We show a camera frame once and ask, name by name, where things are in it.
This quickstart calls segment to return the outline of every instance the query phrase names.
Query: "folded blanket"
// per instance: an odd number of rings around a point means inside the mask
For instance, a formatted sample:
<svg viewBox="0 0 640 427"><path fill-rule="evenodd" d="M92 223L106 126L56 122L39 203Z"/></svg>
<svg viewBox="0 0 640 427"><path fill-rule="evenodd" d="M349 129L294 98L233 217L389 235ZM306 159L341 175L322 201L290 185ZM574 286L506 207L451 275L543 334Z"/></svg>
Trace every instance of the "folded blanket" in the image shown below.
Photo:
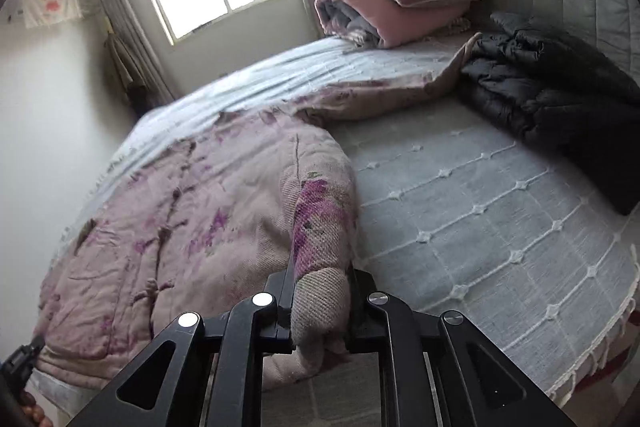
<svg viewBox="0 0 640 427"><path fill-rule="evenodd" d="M42 284L38 368L99 389L177 315L228 311L293 254L297 349L264 360L263 384L318 372L349 315L356 204L350 163L316 124L451 92L472 43L438 74L338 84L223 113L121 179Z"/></svg>
<svg viewBox="0 0 640 427"><path fill-rule="evenodd" d="M525 142L564 152L612 205L640 201L640 87L605 55L537 18L495 13L462 70L461 99Z"/></svg>
<svg viewBox="0 0 640 427"><path fill-rule="evenodd" d="M393 48L418 40L461 17L469 0L437 8L404 8L392 0L316 0L327 35L361 46Z"/></svg>

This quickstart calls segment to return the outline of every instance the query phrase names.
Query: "bedspread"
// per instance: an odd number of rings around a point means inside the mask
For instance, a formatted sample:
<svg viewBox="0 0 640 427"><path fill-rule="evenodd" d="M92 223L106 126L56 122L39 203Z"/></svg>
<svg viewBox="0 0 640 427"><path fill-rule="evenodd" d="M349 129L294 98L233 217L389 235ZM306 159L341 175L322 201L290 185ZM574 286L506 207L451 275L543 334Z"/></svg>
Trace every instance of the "bedspread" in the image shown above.
<svg viewBox="0 0 640 427"><path fill-rule="evenodd" d="M346 82L292 102L222 112L114 180L43 285L40 370L100 388L185 311L228 311L292 254L293 355L265 360L264 385L316 373L349 313L353 174L325 120L369 118L450 92L469 41L441 68Z"/></svg>

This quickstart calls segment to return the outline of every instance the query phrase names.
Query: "window sill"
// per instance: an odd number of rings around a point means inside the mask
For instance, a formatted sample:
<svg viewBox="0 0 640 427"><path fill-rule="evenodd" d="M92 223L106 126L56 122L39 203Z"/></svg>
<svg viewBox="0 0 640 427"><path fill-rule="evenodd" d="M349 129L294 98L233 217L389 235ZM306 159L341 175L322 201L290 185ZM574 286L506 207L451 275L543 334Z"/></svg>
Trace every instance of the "window sill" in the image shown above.
<svg viewBox="0 0 640 427"><path fill-rule="evenodd" d="M190 31L189 33L187 33L186 35L181 36L179 39L170 39L169 43L171 44L172 47L178 46L180 44L182 44L185 40L189 39L190 37L199 34L201 31L206 30L207 28L211 28L212 26L216 25L219 22L225 21L226 19L229 19L230 17L236 15L237 13L246 11L246 10L250 10L251 8L254 8L256 6L259 6L260 4L263 4L265 2L268 2L271 0L255 0L252 1L249 4L245 4L244 6L241 6L235 10L233 10L230 13L225 13L224 15L221 15L220 17L217 17L216 19L213 19L207 23L204 23L202 26L198 26L196 29Z"/></svg>

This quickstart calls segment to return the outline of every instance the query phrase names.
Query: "bed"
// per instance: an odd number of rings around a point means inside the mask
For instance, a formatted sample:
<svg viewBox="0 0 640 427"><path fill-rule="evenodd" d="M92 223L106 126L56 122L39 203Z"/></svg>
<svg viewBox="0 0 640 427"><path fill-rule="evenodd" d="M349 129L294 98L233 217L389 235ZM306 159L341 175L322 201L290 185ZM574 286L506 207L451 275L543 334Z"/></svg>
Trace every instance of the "bed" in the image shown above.
<svg viewBox="0 0 640 427"><path fill-rule="evenodd" d="M493 9L544 16L594 44L640 79L637 0L490 0ZM260 105L347 80L444 68L469 34L395 50L356 50L323 39L269 58L148 114L116 152L63 238L60 251L122 176L220 110ZM636 307L640 212L615 213L561 157L524 147L447 97L381 118L330 127L356 170L359 248L354 261L380 289L414 309L459 309L559 404L602 367ZM268 425L376 425L375 359L266 395ZM93 392L34 375L70 415ZM343 393L347 386L352 393Z"/></svg>

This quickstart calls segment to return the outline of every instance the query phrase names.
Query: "finger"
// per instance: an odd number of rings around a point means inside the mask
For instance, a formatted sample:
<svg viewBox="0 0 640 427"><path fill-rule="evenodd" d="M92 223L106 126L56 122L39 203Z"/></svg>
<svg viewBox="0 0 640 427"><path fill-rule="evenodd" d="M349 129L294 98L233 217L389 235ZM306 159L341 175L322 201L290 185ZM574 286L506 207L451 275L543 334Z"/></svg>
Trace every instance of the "finger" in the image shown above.
<svg viewBox="0 0 640 427"><path fill-rule="evenodd" d="M33 421L40 423L44 419L44 409L39 405L33 408Z"/></svg>
<svg viewBox="0 0 640 427"><path fill-rule="evenodd" d="M20 403L23 405L36 405L36 399L33 397L33 394L27 393L26 391L22 391L20 393Z"/></svg>

